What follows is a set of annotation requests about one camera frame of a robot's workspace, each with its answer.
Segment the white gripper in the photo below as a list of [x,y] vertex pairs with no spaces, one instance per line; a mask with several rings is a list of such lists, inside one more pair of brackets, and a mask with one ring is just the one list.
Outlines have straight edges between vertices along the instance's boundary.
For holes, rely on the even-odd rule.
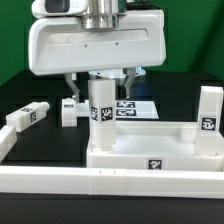
[[36,75],[66,73],[72,98],[83,103],[72,72],[126,68],[119,97],[128,99],[136,76],[132,67],[158,66],[166,58],[163,28],[161,10],[129,11],[109,30],[85,30],[78,17],[42,18],[30,29],[29,69]]

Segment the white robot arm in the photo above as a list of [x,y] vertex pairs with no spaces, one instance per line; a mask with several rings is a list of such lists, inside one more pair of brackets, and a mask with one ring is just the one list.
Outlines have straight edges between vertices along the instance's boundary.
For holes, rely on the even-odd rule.
[[84,96],[72,75],[122,69],[120,94],[128,97],[138,67],[166,58],[165,15],[142,0],[34,0],[36,21],[28,39],[29,69],[36,75],[64,74],[76,102]]

